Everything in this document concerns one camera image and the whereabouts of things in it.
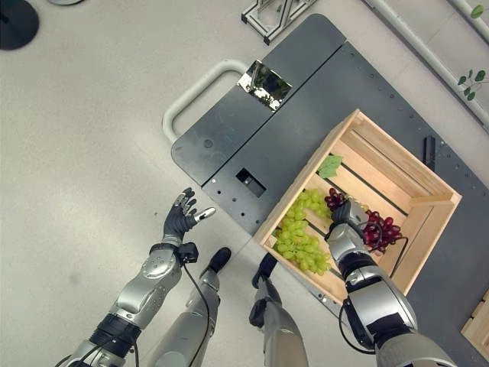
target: green grapes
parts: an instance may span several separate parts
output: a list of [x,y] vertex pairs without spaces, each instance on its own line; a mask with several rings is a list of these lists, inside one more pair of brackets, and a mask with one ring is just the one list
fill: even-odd
[[304,190],[287,210],[279,228],[274,230],[274,236],[277,238],[274,249],[285,259],[298,265],[300,270],[324,275],[325,271],[331,268],[328,263],[331,256],[321,250],[317,237],[304,232],[308,226],[304,220],[304,209],[310,209],[322,218],[331,216],[331,211],[318,190]]

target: gray panel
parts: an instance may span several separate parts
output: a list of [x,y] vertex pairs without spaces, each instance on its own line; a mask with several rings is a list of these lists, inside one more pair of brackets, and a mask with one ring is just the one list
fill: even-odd
[[173,160],[202,186],[272,111],[234,86],[171,148]]
[[[324,16],[310,15],[263,61],[292,84],[287,100],[343,42],[345,36]],[[175,142],[173,160],[202,186],[271,116],[271,110],[234,87]]]

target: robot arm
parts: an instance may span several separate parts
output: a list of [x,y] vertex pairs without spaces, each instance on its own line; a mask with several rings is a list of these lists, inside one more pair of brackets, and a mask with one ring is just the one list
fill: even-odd
[[196,209],[189,211],[196,203],[196,200],[189,201],[193,195],[189,188],[177,197],[164,223],[161,243],[151,248],[139,273],[122,289],[90,339],[84,340],[61,366],[124,365],[129,349],[178,283],[182,263],[195,262],[199,254],[195,244],[182,245],[183,235],[214,214],[215,208],[197,214]]
[[357,341],[375,350],[377,365],[456,367],[437,344],[417,333],[410,303],[365,249],[361,226],[368,216],[361,207],[348,200],[332,219],[327,240],[348,292],[343,307]]

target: reflective metal plate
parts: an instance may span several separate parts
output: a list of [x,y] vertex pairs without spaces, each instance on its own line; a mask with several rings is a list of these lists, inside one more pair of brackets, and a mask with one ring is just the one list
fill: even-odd
[[277,111],[292,86],[277,73],[256,60],[243,74],[238,85],[272,111]]

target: grape bunch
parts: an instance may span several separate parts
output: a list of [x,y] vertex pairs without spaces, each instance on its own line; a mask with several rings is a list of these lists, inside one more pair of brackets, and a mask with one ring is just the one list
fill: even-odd
[[280,228],[274,231],[277,237],[274,249],[287,260],[297,264],[300,270],[324,275],[325,271],[331,268],[328,263],[330,255],[321,250],[317,237],[304,232],[308,226],[304,220],[304,209],[311,209],[316,215],[325,218],[331,214],[318,190],[303,191],[280,221]]
[[329,196],[324,198],[326,201],[326,205],[328,208],[333,211],[338,209],[343,203],[346,201],[345,195],[342,193],[337,193],[336,190],[332,187],[329,189]]
[[302,214],[301,210],[311,209],[317,216],[322,218],[331,217],[331,210],[324,205],[322,195],[317,189],[304,190],[299,194],[297,200],[290,209],[296,210],[297,213]]
[[371,250],[385,252],[388,245],[393,245],[403,234],[400,232],[400,227],[393,224],[394,220],[391,217],[382,219],[379,212],[367,210],[368,224],[363,229],[364,244]]

